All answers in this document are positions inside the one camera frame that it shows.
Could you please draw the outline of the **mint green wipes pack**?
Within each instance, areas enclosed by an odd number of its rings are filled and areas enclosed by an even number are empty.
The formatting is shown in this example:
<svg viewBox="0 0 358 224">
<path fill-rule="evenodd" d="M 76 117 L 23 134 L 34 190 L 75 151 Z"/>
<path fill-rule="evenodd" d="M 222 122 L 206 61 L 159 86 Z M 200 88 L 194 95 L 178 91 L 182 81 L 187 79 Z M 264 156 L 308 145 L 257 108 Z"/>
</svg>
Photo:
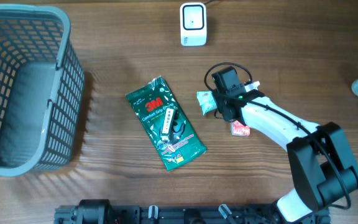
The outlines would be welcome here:
<svg viewBox="0 0 358 224">
<path fill-rule="evenodd" d="M 217 108 L 212 91 L 198 91 L 196 97 L 201 106 L 203 115 Z"/>
</svg>

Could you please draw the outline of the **red Kleenex tissue pack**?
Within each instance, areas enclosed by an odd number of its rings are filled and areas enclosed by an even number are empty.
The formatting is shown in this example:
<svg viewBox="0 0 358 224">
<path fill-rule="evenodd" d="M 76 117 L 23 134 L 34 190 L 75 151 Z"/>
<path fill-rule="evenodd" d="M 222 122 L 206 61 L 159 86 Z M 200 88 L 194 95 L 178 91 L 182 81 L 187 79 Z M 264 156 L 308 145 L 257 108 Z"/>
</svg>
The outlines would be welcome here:
<svg viewBox="0 0 358 224">
<path fill-rule="evenodd" d="M 231 123 L 231 134 L 233 136 L 247 137 L 250 135 L 250 127 L 234 121 Z"/>
</svg>

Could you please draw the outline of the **green 3M gloves package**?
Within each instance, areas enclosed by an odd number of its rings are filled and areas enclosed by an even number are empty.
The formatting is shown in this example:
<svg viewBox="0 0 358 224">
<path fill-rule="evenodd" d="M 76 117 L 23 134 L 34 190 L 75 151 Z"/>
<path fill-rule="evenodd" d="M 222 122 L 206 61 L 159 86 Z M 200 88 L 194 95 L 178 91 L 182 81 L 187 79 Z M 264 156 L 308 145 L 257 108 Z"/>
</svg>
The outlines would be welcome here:
<svg viewBox="0 0 358 224">
<path fill-rule="evenodd" d="M 168 171 L 207 151 L 162 77 L 128 93 L 126 98 Z"/>
</svg>

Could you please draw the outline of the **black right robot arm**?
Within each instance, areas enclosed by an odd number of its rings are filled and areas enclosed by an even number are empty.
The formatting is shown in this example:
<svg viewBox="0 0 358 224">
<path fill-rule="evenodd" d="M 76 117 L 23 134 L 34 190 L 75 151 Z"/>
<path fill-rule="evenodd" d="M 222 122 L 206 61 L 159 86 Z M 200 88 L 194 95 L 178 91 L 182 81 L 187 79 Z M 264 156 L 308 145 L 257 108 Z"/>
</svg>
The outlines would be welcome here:
<svg viewBox="0 0 358 224">
<path fill-rule="evenodd" d="M 288 155 L 294 188 L 274 202 L 270 223 L 315 223 L 328 218 L 329 208 L 347 210 L 351 192 L 358 189 L 358 163 L 342 128 L 330 122 L 319 125 L 303 120 L 274 104 L 256 82 L 241 82 L 240 66 L 220 64 L 209 69 L 213 98 L 225 121 L 238 121 L 265 134 Z"/>
</svg>

